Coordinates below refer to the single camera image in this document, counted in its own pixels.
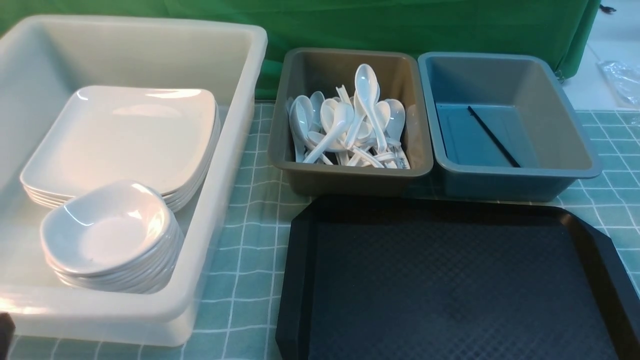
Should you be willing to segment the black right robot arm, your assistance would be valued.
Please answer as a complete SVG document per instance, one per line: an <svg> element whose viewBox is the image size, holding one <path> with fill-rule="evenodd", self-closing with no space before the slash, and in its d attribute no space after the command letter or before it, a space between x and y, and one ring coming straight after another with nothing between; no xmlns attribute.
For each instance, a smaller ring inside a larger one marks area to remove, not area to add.
<svg viewBox="0 0 640 360"><path fill-rule="evenodd" d="M9 313L0 313L0 360L9 356L16 326Z"/></svg>

